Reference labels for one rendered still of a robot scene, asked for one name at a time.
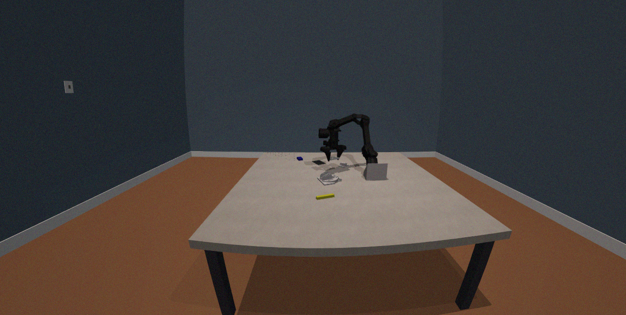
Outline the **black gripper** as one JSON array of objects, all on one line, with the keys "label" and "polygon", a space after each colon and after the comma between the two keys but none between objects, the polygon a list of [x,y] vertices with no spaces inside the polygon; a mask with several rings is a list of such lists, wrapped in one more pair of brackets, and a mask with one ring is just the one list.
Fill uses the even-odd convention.
[{"label": "black gripper", "polygon": [[331,157],[331,152],[330,150],[335,150],[337,149],[337,157],[340,158],[342,153],[344,152],[344,150],[346,150],[347,146],[346,145],[338,145],[338,138],[330,138],[330,147],[327,146],[321,146],[320,151],[326,153],[326,157],[327,157],[327,161],[330,161],[330,157]]}]

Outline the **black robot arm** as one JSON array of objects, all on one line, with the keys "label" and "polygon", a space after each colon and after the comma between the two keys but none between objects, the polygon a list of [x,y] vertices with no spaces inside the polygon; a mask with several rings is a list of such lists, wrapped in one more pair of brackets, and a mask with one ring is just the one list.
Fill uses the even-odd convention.
[{"label": "black robot arm", "polygon": [[[361,121],[358,121],[357,118],[361,118]],[[353,113],[351,116],[346,116],[346,117],[343,117],[342,119],[330,120],[329,125],[327,126],[327,129],[319,128],[319,138],[329,137],[329,136],[330,138],[338,138],[338,132],[341,132],[341,129],[339,129],[339,127],[342,125],[346,125],[346,123],[349,123],[351,121],[356,122],[358,125],[362,127],[364,145],[362,147],[361,154],[363,155],[363,157],[365,157],[366,164],[367,165],[369,163],[377,164],[378,153],[374,151],[373,146],[371,145],[370,133],[369,133],[370,119],[368,116]]]}]

